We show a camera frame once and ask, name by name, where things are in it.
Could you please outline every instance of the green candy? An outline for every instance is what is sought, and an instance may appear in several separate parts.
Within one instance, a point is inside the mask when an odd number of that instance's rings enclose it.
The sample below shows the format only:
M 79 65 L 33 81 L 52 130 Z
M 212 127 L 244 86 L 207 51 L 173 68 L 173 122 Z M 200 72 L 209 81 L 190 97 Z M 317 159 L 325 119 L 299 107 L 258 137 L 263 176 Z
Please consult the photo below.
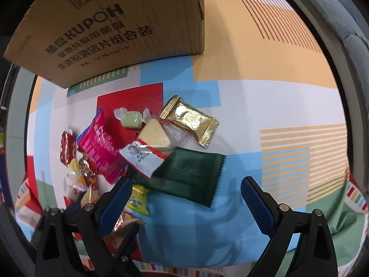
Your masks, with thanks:
M 126 111 L 120 120 L 123 127 L 130 129 L 141 129 L 142 121 L 142 113 L 138 111 Z

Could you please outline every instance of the red wrapper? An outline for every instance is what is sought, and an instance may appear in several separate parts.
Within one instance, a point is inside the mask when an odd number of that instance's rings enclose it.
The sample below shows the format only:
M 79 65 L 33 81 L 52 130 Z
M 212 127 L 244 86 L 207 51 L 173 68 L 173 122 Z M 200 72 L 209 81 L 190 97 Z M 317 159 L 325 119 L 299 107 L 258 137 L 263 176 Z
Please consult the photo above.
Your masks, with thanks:
M 77 138 L 78 146 L 110 183 L 114 183 L 127 162 L 115 139 L 104 130 L 104 110 L 100 108 L 91 125 Z
M 68 166 L 71 160 L 76 157 L 76 138 L 73 133 L 64 131 L 60 144 L 60 161 Z

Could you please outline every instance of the brown wrapper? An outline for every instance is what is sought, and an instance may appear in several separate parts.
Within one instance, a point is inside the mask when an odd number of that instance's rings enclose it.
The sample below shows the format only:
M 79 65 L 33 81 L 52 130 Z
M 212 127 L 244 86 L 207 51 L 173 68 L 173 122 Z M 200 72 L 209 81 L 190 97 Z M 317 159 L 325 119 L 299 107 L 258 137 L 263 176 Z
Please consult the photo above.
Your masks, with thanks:
M 115 249 L 118 249 L 127 232 L 128 226 L 132 223 L 137 223 L 140 226 L 145 224 L 144 221 L 133 217 L 131 214 L 122 212 L 111 234 L 104 236 L 105 243 L 108 243 Z
M 219 125 L 216 118 L 186 104 L 178 95 L 173 96 L 167 102 L 160 114 L 160 118 L 192 133 L 197 142 L 205 148 L 209 146 L 211 138 Z

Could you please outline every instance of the clear plastic wrapper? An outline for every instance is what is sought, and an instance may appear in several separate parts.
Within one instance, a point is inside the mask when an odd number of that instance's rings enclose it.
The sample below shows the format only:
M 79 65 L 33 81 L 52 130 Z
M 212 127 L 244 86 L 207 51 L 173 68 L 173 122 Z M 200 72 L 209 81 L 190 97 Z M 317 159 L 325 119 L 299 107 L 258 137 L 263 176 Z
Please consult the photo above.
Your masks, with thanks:
M 152 118 L 148 108 L 140 113 L 139 111 L 128 111 L 121 107 L 114 110 L 114 116 L 123 127 L 128 129 L 142 129 L 143 123 L 147 123 Z
M 91 125 L 77 138 L 88 158 L 112 184 L 127 164 L 119 154 L 117 142 L 104 130 L 104 110 L 99 108 Z
M 176 125 L 152 118 L 138 137 L 119 152 L 138 172 L 150 178 L 187 136 L 188 133 Z
M 64 174 L 63 186 L 65 196 L 72 201 L 77 201 L 79 194 L 88 190 L 78 160 L 75 158 L 72 159 L 68 170 Z

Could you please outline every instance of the pink snack packet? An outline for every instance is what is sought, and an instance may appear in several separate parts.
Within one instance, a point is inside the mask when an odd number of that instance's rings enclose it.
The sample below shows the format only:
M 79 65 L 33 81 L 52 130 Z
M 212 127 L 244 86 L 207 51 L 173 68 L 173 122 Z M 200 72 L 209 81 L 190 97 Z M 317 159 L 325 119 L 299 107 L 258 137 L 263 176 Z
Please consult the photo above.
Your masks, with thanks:
M 97 111 L 91 125 L 77 138 L 77 144 L 110 184 L 114 183 L 127 165 L 127 161 L 119 153 L 115 139 L 104 131 L 102 107 Z

